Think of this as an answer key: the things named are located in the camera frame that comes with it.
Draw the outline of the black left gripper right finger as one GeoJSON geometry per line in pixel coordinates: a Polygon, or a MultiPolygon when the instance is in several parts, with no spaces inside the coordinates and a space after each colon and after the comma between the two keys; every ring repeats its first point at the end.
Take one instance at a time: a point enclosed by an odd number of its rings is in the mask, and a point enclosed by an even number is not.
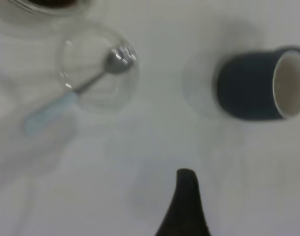
{"type": "Polygon", "coordinates": [[[191,235],[211,236],[203,211],[197,176],[193,170],[189,170],[189,176],[191,182],[189,203],[191,235]]]}

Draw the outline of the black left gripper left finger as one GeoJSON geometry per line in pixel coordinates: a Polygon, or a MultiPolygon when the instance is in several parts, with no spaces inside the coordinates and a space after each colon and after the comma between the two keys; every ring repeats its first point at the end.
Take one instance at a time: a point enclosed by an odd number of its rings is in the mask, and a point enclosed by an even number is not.
{"type": "Polygon", "coordinates": [[[187,194],[187,170],[179,169],[176,175],[176,187],[166,215],[156,232],[156,236],[179,236],[184,215],[187,194]]]}

